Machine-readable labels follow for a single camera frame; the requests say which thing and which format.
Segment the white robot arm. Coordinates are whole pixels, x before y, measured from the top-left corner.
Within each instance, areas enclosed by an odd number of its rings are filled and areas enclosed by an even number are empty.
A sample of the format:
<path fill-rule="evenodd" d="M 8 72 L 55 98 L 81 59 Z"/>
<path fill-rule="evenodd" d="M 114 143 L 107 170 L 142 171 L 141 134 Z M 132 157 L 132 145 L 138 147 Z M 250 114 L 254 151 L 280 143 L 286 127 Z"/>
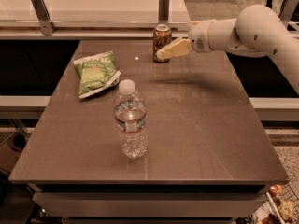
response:
<path fill-rule="evenodd" d="M 239 55 L 254 52 L 270 58 L 293 89 L 299 92 L 299 40 L 269 7 L 253 5 L 234 19 L 192 21 L 186 38 L 177 38 L 157 51 L 160 59 L 223 50 Z"/>

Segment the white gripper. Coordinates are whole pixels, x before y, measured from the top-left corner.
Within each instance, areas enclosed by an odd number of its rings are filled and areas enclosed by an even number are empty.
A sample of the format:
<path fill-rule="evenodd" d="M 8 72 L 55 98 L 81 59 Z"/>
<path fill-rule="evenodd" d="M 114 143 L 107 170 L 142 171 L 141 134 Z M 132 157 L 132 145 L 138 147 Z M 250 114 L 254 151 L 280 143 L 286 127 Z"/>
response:
<path fill-rule="evenodd" d="M 212 51 L 209 44 L 209 29 L 214 20 L 188 21 L 188 39 L 177 38 L 170 44 L 162 47 L 156 53 L 159 60 L 167 60 L 173 57 L 180 57 L 189 54 L 192 49 L 198 53 Z"/>

